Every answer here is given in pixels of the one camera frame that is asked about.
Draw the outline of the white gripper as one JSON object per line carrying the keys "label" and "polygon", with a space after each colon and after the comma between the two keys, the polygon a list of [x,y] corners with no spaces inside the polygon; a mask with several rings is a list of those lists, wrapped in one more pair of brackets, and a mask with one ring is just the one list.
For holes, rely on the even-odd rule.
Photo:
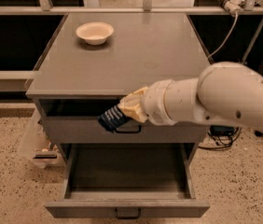
{"label": "white gripper", "polygon": [[149,88],[145,86],[134,91],[120,100],[119,110],[126,117],[142,123],[148,119],[156,126],[173,126],[175,121],[165,108],[165,93],[172,82],[171,79],[157,81]]}

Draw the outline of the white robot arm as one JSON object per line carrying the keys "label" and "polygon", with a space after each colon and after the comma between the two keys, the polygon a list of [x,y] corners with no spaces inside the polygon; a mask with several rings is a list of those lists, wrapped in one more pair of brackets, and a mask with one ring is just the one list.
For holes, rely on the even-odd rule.
{"label": "white robot arm", "polygon": [[134,91],[118,108],[129,118],[159,126],[192,122],[263,133],[263,76],[239,63],[214,63],[197,78],[157,81]]}

